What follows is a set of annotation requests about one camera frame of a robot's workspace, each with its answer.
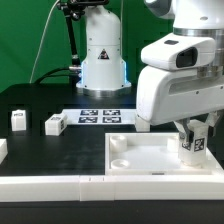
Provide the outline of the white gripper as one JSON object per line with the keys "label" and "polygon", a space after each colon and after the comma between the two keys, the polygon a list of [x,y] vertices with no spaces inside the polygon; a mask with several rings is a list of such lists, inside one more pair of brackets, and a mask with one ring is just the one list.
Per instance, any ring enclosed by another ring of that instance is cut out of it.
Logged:
{"label": "white gripper", "polygon": [[224,109],[224,75],[198,78],[196,69],[166,71],[146,66],[137,85],[136,112],[150,125],[175,121],[180,140],[189,143],[189,119],[208,114],[206,123],[216,127]]}

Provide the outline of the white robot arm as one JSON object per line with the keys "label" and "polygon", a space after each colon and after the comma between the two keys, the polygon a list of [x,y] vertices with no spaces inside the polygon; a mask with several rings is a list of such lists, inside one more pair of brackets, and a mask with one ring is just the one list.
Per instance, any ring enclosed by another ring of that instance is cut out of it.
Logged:
{"label": "white robot arm", "polygon": [[[224,114],[224,0],[144,0],[156,16],[172,19],[173,31],[141,51],[146,64],[137,84],[138,131],[173,122],[185,141],[196,134],[190,119],[207,116],[215,134]],[[109,25],[101,3],[86,9],[87,56],[77,85],[86,94],[116,92],[130,83],[120,56],[120,32]]]}

